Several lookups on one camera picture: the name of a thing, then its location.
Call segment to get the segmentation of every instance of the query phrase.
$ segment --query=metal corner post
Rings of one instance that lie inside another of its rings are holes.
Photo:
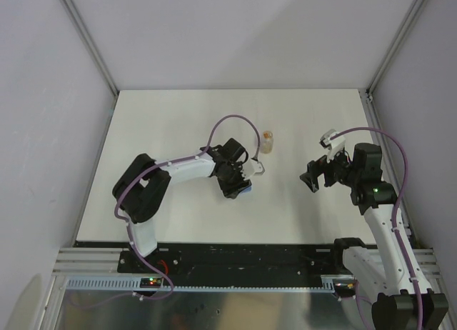
[[[379,85],[379,82],[382,80],[384,74],[387,72],[389,66],[393,62],[398,50],[403,45],[404,41],[408,37],[409,33],[411,32],[414,24],[416,24],[419,16],[421,15],[425,5],[427,4],[428,0],[413,0],[409,10],[406,12],[403,21],[401,22],[400,27],[398,28],[391,45],[387,49],[386,54],[384,55],[381,64],[376,70],[370,84],[368,85],[367,92],[372,94],[376,87]]]
[[[82,40],[84,46],[86,47],[89,55],[94,61],[97,69],[102,75],[106,85],[113,94],[115,98],[119,95],[119,90],[114,83],[113,78],[111,77],[108,68],[105,65],[104,60],[102,59],[99,50],[97,49],[94,40],[92,39],[89,30],[87,29],[81,15],[76,8],[73,0],[60,0],[63,7],[65,8],[66,13],[68,14],[71,23],[74,25],[76,32],[79,35],[79,38]]]

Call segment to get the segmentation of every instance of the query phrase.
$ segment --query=white wall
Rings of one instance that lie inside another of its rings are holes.
[[[59,0],[0,0],[0,34],[0,329],[17,303],[8,329],[22,330],[71,239],[113,97]]]
[[[382,127],[406,147],[408,209],[457,306],[457,0],[430,0],[374,95]],[[398,167],[402,166],[396,156]]]
[[[364,88],[413,0],[74,0],[120,89]]]

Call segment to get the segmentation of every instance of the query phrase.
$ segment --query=white table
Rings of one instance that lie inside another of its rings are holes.
[[[159,161],[196,152],[227,114],[244,115],[260,132],[273,132],[273,151],[259,157],[266,173],[253,177],[252,191],[235,200],[223,197],[216,178],[173,186],[154,216],[158,241],[328,244],[354,236],[374,243],[348,187],[324,188],[321,177],[321,190],[312,194],[298,178],[310,160],[326,153],[318,143],[322,134],[367,126],[355,89],[122,91],[77,241],[127,241],[111,190],[129,164],[144,152]],[[230,137],[253,155],[248,124],[226,120],[212,144]],[[346,138],[351,155],[354,144],[371,142],[367,131]]]

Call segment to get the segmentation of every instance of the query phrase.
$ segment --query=bottle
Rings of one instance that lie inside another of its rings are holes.
[[[261,136],[260,152],[262,154],[270,154],[273,150],[273,133],[264,131]]]

